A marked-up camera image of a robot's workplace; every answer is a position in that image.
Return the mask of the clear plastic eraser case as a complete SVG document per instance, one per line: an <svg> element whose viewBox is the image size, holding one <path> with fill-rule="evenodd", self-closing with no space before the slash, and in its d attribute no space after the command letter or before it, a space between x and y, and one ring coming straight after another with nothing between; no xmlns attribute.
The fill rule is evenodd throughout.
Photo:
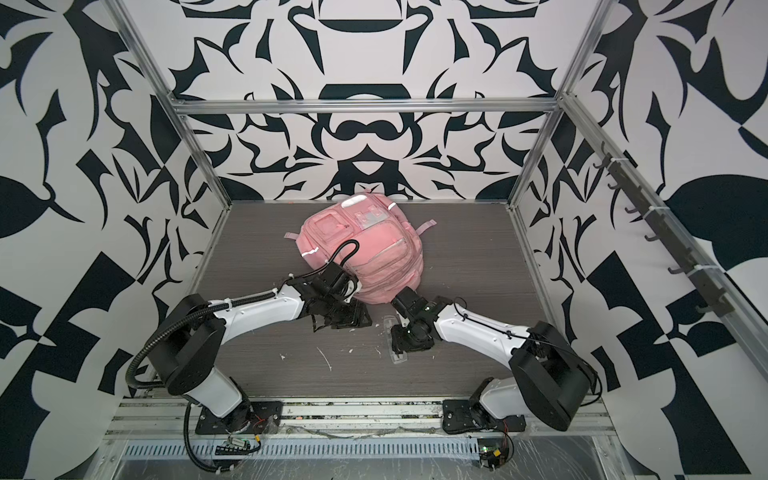
<svg viewBox="0 0 768 480"><path fill-rule="evenodd" d="M405 352L401 352L396 349L395 331L393 330L394 327L399 327L401 325L400 318L397 315L385 315L381 320L381 325L386 336L386 342L392 363L395 365L405 363L408 359L408 355Z"/></svg>

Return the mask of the pink student backpack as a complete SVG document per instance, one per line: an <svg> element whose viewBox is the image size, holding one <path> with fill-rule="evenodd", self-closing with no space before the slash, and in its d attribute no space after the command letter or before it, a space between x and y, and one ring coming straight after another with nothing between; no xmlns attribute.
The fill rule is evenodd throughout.
<svg viewBox="0 0 768 480"><path fill-rule="evenodd" d="M313 269L343 246L335 262L357 277L355 298L376 305L391 302L406 287L418 288L424 272L421 236L436 225L430 219L415 227L395 200L363 192L310 216L284 237Z"/></svg>

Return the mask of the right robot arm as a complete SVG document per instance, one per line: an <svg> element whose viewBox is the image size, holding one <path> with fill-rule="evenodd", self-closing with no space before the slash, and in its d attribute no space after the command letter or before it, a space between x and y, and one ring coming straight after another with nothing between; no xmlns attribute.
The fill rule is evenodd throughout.
<svg viewBox="0 0 768 480"><path fill-rule="evenodd" d="M510 325L470 311L442 296L429 301L411 288L392 305L401 322L391 329L396 354L431 349L438 340L480 353L511 372L506 379L481 382L457 413L444 413L444 430L465 433L497 429L526 414L548 427L565 431L580 408L603 393L596 370L581 358L551 324Z"/></svg>

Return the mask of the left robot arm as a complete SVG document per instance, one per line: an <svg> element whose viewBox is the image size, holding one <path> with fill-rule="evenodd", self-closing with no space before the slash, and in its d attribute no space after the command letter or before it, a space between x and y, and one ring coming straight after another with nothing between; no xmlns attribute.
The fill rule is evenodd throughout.
<svg viewBox="0 0 768 480"><path fill-rule="evenodd" d="M265 292L209 302L197 294L185 297L129 363L127 385L163 388L202 407L226 431L244 431L256 413L242 388L217 368L221 346L257 329L306 317L328 328L370 325L366 305L355 297L361 281L345 268L359 249L359 241L346 240L322 266Z"/></svg>

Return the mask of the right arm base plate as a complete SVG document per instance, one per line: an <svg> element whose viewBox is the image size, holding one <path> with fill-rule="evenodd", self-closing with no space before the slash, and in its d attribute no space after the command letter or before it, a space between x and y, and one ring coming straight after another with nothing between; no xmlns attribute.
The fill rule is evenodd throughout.
<svg viewBox="0 0 768 480"><path fill-rule="evenodd" d="M474 432L520 433L526 430L524 416L511 415L497 419L478 401L444 400L442 402L442 430L449 435Z"/></svg>

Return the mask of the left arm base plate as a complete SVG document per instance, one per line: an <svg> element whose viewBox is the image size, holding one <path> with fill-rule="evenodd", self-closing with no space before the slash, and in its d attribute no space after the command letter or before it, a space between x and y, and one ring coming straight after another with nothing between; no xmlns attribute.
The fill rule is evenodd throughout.
<svg viewBox="0 0 768 480"><path fill-rule="evenodd" d="M203 408L195 426L197 435L261 435L276 433L281 424L281 401L257 401L236 407L223 418Z"/></svg>

